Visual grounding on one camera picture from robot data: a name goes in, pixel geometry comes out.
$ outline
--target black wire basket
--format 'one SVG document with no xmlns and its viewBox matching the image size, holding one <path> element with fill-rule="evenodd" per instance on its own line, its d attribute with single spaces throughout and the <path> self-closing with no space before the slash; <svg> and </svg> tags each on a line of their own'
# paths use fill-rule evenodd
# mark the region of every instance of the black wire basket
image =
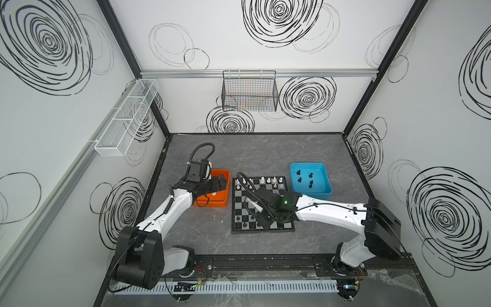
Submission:
<svg viewBox="0 0 491 307">
<path fill-rule="evenodd" d="M 275 71 L 224 71 L 221 103 L 224 111 L 275 112 L 279 94 Z"/>
</svg>

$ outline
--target robotic arm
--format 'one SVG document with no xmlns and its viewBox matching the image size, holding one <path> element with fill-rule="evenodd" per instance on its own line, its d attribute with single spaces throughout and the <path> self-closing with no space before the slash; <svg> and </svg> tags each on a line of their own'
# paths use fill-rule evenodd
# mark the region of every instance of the robotic arm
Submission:
<svg viewBox="0 0 491 307">
<path fill-rule="evenodd" d="M 213 150 L 203 160 L 192 161 L 195 152 L 204 146 Z M 196 201 L 197 197 L 223 191 L 227 181 L 211 177 L 208 158 L 214 152 L 211 143 L 198 146 L 191 154 L 186 174 L 173 187 L 169 197 L 148 218 L 136 225 L 125 227 L 119 234 L 114 259 L 117 281 L 151 289 L 160 277 L 172 271 L 188 275 L 194 268 L 194 250 L 173 246 L 163 250 L 162 241 L 179 216 Z M 311 198 L 300 193 L 286 192 L 283 197 L 260 188 L 249 189 L 239 180 L 249 194 L 251 202 L 261 213 L 257 223 L 268 228 L 274 221 L 318 221 L 348 228 L 357 232 L 349 242 L 340 243 L 332 260 L 335 270 L 350 271 L 361 262 L 375 256 L 397 260 L 400 258 L 400 221 L 378 200 L 367 204 L 338 203 Z"/>
</svg>

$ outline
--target slotted metal strip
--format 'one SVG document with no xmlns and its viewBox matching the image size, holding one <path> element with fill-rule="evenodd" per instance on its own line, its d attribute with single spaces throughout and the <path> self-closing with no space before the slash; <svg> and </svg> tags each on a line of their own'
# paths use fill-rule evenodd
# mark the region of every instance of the slotted metal strip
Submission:
<svg viewBox="0 0 491 307">
<path fill-rule="evenodd" d="M 177 281 L 168 281 L 167 286 L 173 289 Z M 172 294 L 185 294 L 185 292 L 174 292 Z M 339 292 L 336 280 L 236 280 L 236 281 L 208 281 L 204 286 L 196 287 L 189 294 L 253 294 L 253 293 L 328 293 Z M 132 286 L 116 295 L 124 294 L 169 294 L 163 281 L 159 281 L 153 289 L 143 289 Z"/>
</svg>

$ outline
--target chessboard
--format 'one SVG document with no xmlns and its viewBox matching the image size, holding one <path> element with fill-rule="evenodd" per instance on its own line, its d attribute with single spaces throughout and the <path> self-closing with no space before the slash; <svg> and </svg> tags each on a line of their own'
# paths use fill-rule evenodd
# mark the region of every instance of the chessboard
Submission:
<svg viewBox="0 0 491 307">
<path fill-rule="evenodd" d="M 252 179 L 256 190 L 258 190 L 260 187 L 264 187 L 280 196 L 283 196 L 285 191 L 287 191 L 285 176 L 276 176 L 276 185 L 273 183 L 274 176 L 265 176 L 264 178 L 264 184 L 261 184 L 261 177 L 249 177 L 249 179 Z M 271 226 L 267 229 L 259 226 L 256 222 L 256 217 L 250 214 L 246 209 L 246 206 L 248 206 L 251 212 L 258 213 L 257 209 L 253 205 L 246 202 L 246 196 L 249 194 L 249 192 L 247 192 L 242 185 L 238 184 L 237 178 L 233 178 L 232 186 L 230 188 L 233 190 L 232 233 L 295 231 L 293 221 L 289 223 L 278 223 L 274 221 L 273 224 L 271 224 Z"/>
</svg>

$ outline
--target black corner post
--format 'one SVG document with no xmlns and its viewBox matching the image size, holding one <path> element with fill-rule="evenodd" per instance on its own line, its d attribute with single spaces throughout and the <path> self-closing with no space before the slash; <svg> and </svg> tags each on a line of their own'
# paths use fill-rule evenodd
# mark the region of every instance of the black corner post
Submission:
<svg viewBox="0 0 491 307">
<path fill-rule="evenodd" d="M 121 49 L 121 52 L 123 53 L 131 71 L 133 72 L 133 75 L 137 79 L 141 78 L 140 65 L 138 64 L 138 61 L 136 60 L 136 57 L 131 50 L 130 43 L 128 43 L 128 40 L 124 35 L 123 29 L 119 24 L 118 18 L 116 17 L 116 14 L 112 9 L 109 0 L 97 0 L 97 3 L 101 8 L 102 14 L 106 18 L 106 21 L 109 24 L 109 27 L 111 28 L 112 34 L 114 35 L 114 38 L 116 39 L 116 42 L 118 43 L 119 48 Z M 164 134 L 165 138 L 169 139 L 170 132 L 169 129 L 167 128 L 167 125 L 165 124 L 164 118 L 162 117 L 159 108 L 157 107 L 157 105 L 152 103 L 150 105 L 150 109 L 152 110 L 152 113 L 155 119 L 157 120 L 157 123 L 159 124 L 160 129 L 162 130 L 162 133 Z"/>
<path fill-rule="evenodd" d="M 402 44 L 406 40 L 406 37 L 409 35 L 409 32 L 411 31 L 412 27 L 414 26 L 414 23 L 416 23 L 416 20 L 418 19 L 419 15 L 423 11 L 424 7 L 428 3 L 429 0 L 415 0 L 411 9 L 409 10 L 408 15 L 406 16 L 406 19 L 404 19 L 404 22 L 402 23 L 401 27 L 399 28 L 399 31 L 396 34 L 396 37 L 392 41 L 392 44 L 390 45 L 389 49 L 387 50 L 387 53 L 385 54 L 382 62 L 380 63 L 379 66 L 379 73 L 377 74 L 377 77 L 373 82 L 368 85 L 367 89 L 365 90 L 365 93 L 363 94 L 360 102 L 358 103 L 358 106 L 356 107 L 355 111 L 353 112 L 353 115 L 350 118 L 350 121 L 348 121 L 348 124 L 346 125 L 346 128 L 344 128 L 343 134 L 345 137 L 348 136 L 348 134 L 351 132 L 353 127 L 355 126 L 356 122 L 358 121 L 361 113 L 365 109 L 365 106 L 368 104 L 370 101 L 370 98 L 372 98 L 373 93 L 379 86 L 380 82 L 382 81 L 382 78 L 384 77 L 387 69 L 389 69 L 390 65 L 392 64 L 392 61 L 396 57 L 397 53 L 399 52 L 399 49 L 401 48 Z"/>
</svg>

